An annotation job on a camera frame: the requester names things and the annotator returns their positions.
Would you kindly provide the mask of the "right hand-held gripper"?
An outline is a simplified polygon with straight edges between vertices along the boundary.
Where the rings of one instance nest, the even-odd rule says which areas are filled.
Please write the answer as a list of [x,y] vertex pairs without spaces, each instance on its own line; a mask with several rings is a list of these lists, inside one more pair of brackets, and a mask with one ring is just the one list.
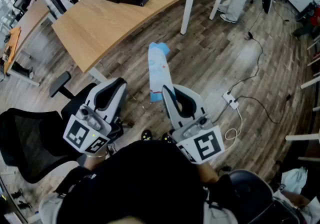
[[162,97],[172,127],[177,129],[172,140],[192,164],[206,163],[225,151],[220,128],[205,114],[207,109],[198,93],[178,84],[172,92],[164,85]]

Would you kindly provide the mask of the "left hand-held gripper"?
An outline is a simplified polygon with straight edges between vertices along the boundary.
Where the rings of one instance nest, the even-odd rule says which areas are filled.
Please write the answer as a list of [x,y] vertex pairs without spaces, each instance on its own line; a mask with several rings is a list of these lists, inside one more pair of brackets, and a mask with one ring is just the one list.
[[[122,123],[113,120],[119,116],[127,96],[127,82],[119,77],[108,79],[93,87],[85,104],[69,118],[63,139],[82,154],[101,154],[107,144],[123,134]],[[104,119],[95,110],[102,110]]]

